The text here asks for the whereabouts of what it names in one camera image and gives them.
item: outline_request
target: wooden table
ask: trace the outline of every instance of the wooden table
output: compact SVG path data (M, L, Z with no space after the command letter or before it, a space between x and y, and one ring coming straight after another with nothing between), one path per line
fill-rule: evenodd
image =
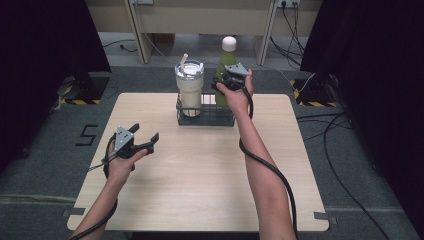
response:
M136 164L119 195L107 229L123 231L258 231L244 155L234 127L180 126L176 93L124 93L116 102L92 166L104 155L118 125L139 123L135 144L159 132L155 153ZM256 94L254 123L294 192L299 231L325 231L325 212L309 159L286 95ZM85 213L100 193L101 168L88 172L75 208ZM71 215L75 229L83 215Z

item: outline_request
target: bottle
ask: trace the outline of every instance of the bottle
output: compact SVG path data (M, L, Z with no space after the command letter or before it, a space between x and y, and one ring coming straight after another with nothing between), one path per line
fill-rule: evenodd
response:
M236 45L237 40L234 37L228 36L222 40L222 52L215 75L219 81L222 81L222 74L225 72L226 65L237 64ZM215 102L221 107L227 106L227 100L220 91L215 91Z

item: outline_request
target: cup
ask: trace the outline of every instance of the cup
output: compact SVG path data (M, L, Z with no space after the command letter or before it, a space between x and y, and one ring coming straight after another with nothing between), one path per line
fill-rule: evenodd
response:
M195 60L186 60L175 65L177 86L180 89L180 101L183 113L194 117L200 114L202 107L202 87L204 83L203 63Z

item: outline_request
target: handheld controller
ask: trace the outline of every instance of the handheld controller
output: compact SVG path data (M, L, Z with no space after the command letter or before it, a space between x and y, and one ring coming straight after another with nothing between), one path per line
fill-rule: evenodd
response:
M235 65L226 65L225 72L222 74L222 81L219 81L218 78L212 79L212 88L219 91L216 87L218 82L224 84L228 89L236 91L244 87L245 78L249 75L249 72L246 68L243 67L241 63Z
M116 133L112 136L109 142L115 140L115 148L113 152L108 154L102 161L104 163L104 172L106 177L109 175L109 164L108 161L113 156L118 156L120 158L128 159L138 151L142 149L147 149L147 155L154 153L154 145L157 141L159 141L159 133L156 133L151 139L150 142L146 142L140 145L134 144L134 133L140 129L140 125L138 123L134 124L130 129L126 130L122 126L118 126Z

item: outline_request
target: power outlet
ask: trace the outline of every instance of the power outlet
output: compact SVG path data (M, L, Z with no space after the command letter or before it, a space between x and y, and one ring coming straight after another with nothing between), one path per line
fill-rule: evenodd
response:
M286 8L299 7L299 4L300 4L300 0L278 0L277 7L282 8L283 2L286 2Z

